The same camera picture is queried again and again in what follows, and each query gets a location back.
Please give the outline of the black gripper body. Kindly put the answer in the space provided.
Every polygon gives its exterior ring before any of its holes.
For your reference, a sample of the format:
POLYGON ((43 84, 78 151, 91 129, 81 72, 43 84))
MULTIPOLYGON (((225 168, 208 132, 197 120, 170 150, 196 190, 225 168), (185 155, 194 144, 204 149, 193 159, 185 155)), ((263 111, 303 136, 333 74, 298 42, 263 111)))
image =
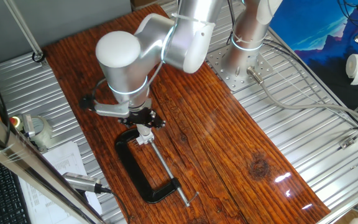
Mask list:
POLYGON ((150 121, 150 112, 153 111, 150 108, 143 108, 140 111, 130 111, 129 116, 138 116, 139 123, 138 124, 148 124, 150 121))

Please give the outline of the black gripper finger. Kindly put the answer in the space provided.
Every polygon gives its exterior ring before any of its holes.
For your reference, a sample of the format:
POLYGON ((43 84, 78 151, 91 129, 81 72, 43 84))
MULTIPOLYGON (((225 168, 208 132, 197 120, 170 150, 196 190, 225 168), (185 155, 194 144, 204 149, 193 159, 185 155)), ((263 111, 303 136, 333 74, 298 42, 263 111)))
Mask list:
POLYGON ((160 129, 165 127, 166 121, 163 120, 155 111, 150 112, 150 121, 148 122, 151 127, 154 127, 156 129, 160 129))
POLYGON ((138 116, 128 116, 126 118, 118 118, 118 122, 125 125, 127 128, 130 128, 131 126, 139 123, 139 117, 138 116))

